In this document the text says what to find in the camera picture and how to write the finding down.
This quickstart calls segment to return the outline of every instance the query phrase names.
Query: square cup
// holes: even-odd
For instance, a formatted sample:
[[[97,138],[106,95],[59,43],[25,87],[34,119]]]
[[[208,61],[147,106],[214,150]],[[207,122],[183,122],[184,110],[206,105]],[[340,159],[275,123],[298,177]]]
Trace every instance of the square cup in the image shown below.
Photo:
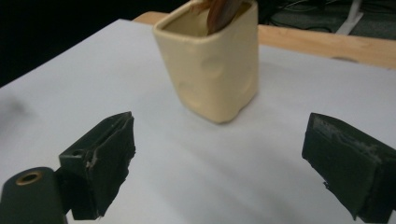
[[[193,1],[156,23],[153,33],[180,101],[216,123],[234,119],[258,89],[258,8],[245,1],[233,21],[207,35],[208,10]]]

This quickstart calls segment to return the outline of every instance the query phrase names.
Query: ceramic cup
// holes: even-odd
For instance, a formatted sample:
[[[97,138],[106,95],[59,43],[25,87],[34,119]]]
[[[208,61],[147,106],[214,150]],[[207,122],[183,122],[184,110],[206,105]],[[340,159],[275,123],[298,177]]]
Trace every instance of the ceramic cup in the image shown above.
[[[246,1],[223,30],[207,35],[208,11],[178,8],[153,33],[180,101],[216,123],[234,119],[258,89],[258,9]]]

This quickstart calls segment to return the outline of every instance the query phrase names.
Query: yellow cup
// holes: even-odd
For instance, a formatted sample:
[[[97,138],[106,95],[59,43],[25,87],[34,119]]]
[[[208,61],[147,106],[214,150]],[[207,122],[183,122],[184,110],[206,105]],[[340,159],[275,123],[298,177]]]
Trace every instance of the yellow cup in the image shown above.
[[[258,89],[258,9],[246,1],[223,30],[207,35],[208,11],[190,2],[156,23],[153,33],[180,101],[216,123],[234,119]]]

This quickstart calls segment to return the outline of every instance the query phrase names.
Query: wooden table edge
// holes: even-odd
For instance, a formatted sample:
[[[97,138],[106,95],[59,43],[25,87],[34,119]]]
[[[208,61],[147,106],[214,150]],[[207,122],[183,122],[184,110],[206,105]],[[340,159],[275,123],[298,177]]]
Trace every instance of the wooden table edge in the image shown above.
[[[167,13],[149,11],[134,21],[153,25]],[[396,69],[396,41],[259,25],[261,45]]]

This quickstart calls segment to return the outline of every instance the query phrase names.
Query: cylindrical hole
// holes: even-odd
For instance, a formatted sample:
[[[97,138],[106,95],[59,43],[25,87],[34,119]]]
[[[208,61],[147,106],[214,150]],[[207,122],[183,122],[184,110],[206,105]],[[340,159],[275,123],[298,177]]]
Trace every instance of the cylindrical hole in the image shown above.
[[[25,174],[17,179],[17,185],[23,186],[35,183],[37,180],[41,178],[42,174],[38,171],[33,171],[28,174]]]

